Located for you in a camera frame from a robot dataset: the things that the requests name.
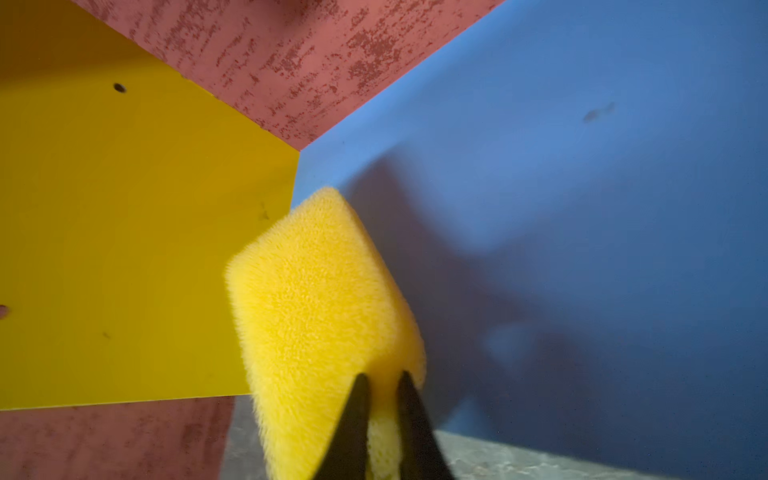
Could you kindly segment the dark yellow sponge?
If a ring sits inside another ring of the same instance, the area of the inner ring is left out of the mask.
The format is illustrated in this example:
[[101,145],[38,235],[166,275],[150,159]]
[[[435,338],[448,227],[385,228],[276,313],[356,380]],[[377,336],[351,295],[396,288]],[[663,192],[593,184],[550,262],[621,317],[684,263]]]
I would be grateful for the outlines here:
[[316,191],[228,264],[232,305],[268,474],[313,476],[355,377],[372,405],[366,475],[395,479],[396,387],[426,354],[414,315],[341,193]]

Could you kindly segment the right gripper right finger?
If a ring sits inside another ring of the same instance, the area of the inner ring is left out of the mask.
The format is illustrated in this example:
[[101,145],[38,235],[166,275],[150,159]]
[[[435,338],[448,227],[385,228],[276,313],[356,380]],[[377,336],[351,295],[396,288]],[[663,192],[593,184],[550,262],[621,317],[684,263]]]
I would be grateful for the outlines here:
[[403,371],[397,385],[402,480],[454,480],[411,374]]

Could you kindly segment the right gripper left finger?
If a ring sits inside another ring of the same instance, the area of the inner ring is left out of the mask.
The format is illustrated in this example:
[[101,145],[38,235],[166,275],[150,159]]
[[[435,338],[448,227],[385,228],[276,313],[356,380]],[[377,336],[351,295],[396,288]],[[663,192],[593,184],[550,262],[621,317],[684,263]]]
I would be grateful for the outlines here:
[[371,409],[368,376],[355,377],[344,409],[314,480],[364,480],[368,446],[367,432]]

